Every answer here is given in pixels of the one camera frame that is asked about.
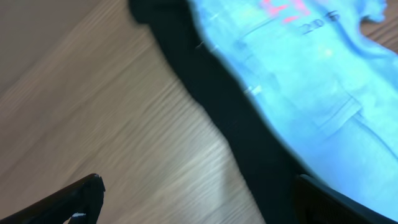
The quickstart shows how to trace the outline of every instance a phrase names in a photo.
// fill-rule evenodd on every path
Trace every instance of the light blue shirt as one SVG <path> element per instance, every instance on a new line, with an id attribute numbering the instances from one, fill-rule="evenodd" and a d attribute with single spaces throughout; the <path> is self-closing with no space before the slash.
<path id="1" fill-rule="evenodd" d="M 398 56 L 359 30 L 363 19 L 384 20 L 385 0 L 190 5 L 206 46 L 291 153 L 398 221 Z"/>

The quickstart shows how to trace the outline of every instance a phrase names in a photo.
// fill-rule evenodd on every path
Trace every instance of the wood grain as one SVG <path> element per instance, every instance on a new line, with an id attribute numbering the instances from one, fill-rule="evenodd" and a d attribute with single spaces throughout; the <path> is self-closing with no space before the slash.
<path id="1" fill-rule="evenodd" d="M 0 217 L 96 172 L 99 223 L 264 223 L 226 141 L 125 1 L 0 6 Z M 397 8 L 363 29 L 395 51 Z"/>

